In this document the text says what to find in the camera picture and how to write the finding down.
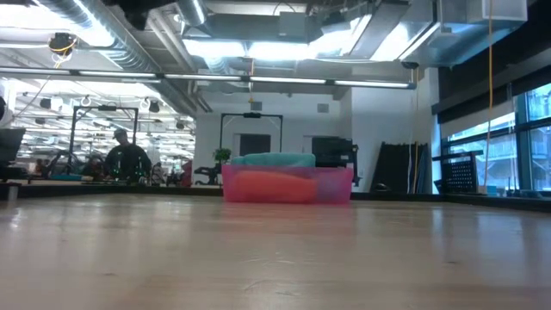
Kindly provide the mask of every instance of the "person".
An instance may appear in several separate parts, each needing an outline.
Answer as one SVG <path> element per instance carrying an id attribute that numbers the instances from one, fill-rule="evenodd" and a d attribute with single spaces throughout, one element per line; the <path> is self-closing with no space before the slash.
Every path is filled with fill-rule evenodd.
<path id="1" fill-rule="evenodd" d="M 128 141 L 127 131 L 121 128 L 115 130 L 113 139 L 117 139 L 119 145 L 111 149 L 105 158 L 106 175 L 138 182 L 140 176 L 137 175 L 136 169 L 141 169 L 146 177 L 149 176 L 152 162 L 144 149 Z"/>

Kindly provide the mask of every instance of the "green plant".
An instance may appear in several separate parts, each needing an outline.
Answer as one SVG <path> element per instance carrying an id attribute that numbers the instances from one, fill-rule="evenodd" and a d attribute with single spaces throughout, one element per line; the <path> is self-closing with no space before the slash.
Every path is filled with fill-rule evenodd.
<path id="1" fill-rule="evenodd" d="M 226 161 L 230 160 L 232 156 L 232 150 L 226 148 L 220 148 L 213 152 L 213 158 L 215 161 L 225 164 Z"/>

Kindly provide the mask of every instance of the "orange fabric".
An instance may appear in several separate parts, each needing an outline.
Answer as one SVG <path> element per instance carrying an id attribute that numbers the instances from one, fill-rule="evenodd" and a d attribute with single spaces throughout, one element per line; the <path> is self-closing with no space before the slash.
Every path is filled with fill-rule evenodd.
<path id="1" fill-rule="evenodd" d="M 311 203 L 316 200 L 317 182 L 278 172 L 241 171 L 233 179 L 242 202 Z"/>

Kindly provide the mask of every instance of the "black monitor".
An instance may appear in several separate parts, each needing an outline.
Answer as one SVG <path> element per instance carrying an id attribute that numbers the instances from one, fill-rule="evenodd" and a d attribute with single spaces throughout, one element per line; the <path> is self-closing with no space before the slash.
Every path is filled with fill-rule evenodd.
<path id="1" fill-rule="evenodd" d="M 0 129 L 0 163 L 9 163 L 17 158 L 25 129 Z"/>
<path id="2" fill-rule="evenodd" d="M 312 154 L 318 167 L 346 166 L 350 161 L 352 140 L 334 137 L 312 138 Z"/>

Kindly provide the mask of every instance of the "hanging cord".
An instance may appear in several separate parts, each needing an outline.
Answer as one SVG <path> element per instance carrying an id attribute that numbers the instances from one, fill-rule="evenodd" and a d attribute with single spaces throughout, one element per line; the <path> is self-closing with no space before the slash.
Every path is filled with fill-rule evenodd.
<path id="1" fill-rule="evenodd" d="M 419 68 L 416 69 L 415 84 L 419 85 Z M 419 141 L 417 141 L 417 115 L 419 111 L 419 88 L 415 89 L 415 118 L 413 121 L 413 135 L 415 136 L 415 174 L 413 175 L 413 194 L 417 193 L 417 170 L 419 166 Z"/>
<path id="2" fill-rule="evenodd" d="M 67 51 L 69 50 L 69 47 L 67 47 L 64 52 L 63 52 L 63 56 L 62 56 L 62 59 L 60 61 L 58 61 L 55 66 L 53 67 L 53 69 L 58 69 L 61 64 L 64 62 L 65 60 L 65 55 L 67 54 Z M 27 103 L 27 105 L 17 114 L 17 115 L 14 115 L 12 117 L 12 121 L 16 118 L 16 117 L 19 117 L 19 115 L 23 114 L 27 109 L 28 107 L 31 106 L 31 104 L 34 103 L 34 101 L 36 100 L 36 98 L 38 98 L 38 96 L 40 96 L 40 93 L 44 90 L 44 88 L 46 87 L 46 85 L 48 84 L 48 82 L 50 82 L 50 79 L 52 78 L 52 76 L 48 76 L 46 78 L 46 81 L 44 82 L 44 84 L 40 87 L 40 89 L 38 90 L 38 92 L 36 93 L 36 95 L 34 95 L 33 99 Z"/>
<path id="3" fill-rule="evenodd" d="M 493 0 L 490 0 L 490 16 L 488 20 L 488 41 L 490 43 L 488 47 L 489 65 L 488 65 L 488 81 L 490 82 L 490 107 L 488 108 L 488 133 L 486 135 L 486 162 L 484 167 L 484 186 L 488 182 L 488 155 L 490 152 L 490 128 L 492 127 L 492 106 L 493 106 Z"/>

